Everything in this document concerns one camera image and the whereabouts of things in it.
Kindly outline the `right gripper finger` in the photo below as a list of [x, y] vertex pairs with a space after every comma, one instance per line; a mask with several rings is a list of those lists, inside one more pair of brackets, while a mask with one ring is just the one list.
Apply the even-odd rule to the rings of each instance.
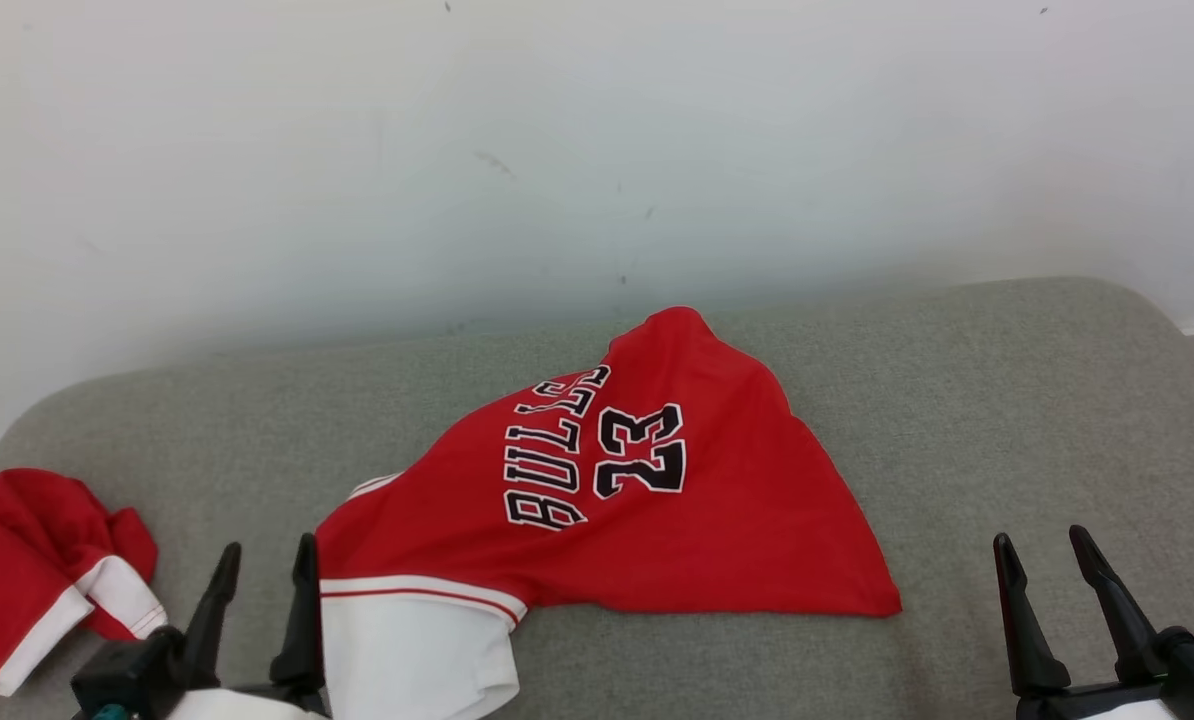
[[1023, 564], [1007, 533], [993, 539], [993, 561], [1014, 696], [1028, 699], [1064, 691], [1071, 685], [1071, 675], [1050, 650], [1027, 596]]
[[1118, 653], [1114, 665], [1118, 681], [1127, 685], [1145, 685], [1150, 681], [1164, 687], [1177, 685], [1178, 681], [1170, 675], [1173, 653], [1193, 642], [1190, 632], [1182, 626], [1168, 626], [1158, 632], [1118, 571], [1106, 560], [1091, 533], [1085, 527], [1072, 525], [1067, 534], [1082, 578], [1096, 593]]

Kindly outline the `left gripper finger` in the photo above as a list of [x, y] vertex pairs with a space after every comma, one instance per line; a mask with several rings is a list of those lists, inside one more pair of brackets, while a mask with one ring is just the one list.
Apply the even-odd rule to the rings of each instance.
[[224, 546], [207, 589], [201, 593], [193, 619], [181, 639], [181, 687], [186, 691], [219, 688], [216, 673], [219, 644], [221, 644], [226, 614], [235, 597], [239, 581], [242, 546]]
[[304, 533], [293, 568], [293, 603], [281, 652], [269, 666], [269, 682], [287, 702], [321, 702], [324, 666], [321, 574], [315, 536]]

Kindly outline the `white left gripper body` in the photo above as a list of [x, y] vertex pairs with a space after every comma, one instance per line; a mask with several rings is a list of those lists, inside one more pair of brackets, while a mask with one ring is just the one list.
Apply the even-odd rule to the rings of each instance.
[[330, 719], [318, 689], [244, 685], [189, 691], [168, 719]]

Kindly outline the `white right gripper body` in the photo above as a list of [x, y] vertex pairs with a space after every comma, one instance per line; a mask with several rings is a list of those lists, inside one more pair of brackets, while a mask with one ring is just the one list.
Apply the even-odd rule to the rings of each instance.
[[1017, 719], [1177, 719], [1167, 699], [1183, 682], [1104, 683], [1071, 688], [1016, 683]]

